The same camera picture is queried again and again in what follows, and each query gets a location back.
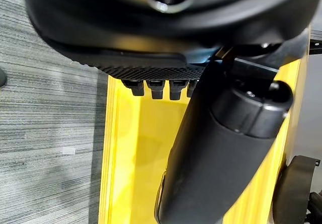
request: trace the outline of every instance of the textured black surface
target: textured black surface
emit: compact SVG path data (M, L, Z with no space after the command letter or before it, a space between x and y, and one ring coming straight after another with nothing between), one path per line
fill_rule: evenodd
M107 74L124 80L198 80L202 66L167 67L98 67Z

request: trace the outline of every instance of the yellow machine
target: yellow machine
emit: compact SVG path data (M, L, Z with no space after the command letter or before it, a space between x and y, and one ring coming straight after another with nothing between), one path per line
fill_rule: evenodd
M108 87L100 223L270 219L319 0L25 1L48 45L118 79ZM294 166L314 171L314 159L296 163L282 183L296 182ZM297 223L276 224L306 221L309 185L297 202L281 184L275 220L286 209Z
M281 68L296 101L253 180L224 216L224 224L266 224L279 170L290 156L304 90L307 56ZM155 224L155 196L189 98L134 97L109 79L99 223Z

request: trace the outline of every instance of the gray carpet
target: gray carpet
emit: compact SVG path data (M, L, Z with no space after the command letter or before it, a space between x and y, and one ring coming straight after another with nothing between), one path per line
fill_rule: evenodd
M0 223L97 223L107 76L47 46L0 0Z

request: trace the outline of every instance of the black bracket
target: black bracket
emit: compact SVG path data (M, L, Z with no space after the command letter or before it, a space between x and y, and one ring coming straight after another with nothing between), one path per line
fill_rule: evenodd
M310 194L314 169L320 160L295 156L278 180L273 198L273 218L275 224L304 224L309 219L319 218L322 210L315 208L315 194ZM313 211L306 217L307 209Z

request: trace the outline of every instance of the black plastic housing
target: black plastic housing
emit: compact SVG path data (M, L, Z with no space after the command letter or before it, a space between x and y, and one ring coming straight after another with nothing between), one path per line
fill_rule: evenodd
M163 14L126 0L25 0L39 35L61 54L122 80L197 80L221 45L282 43L319 0L221 0Z

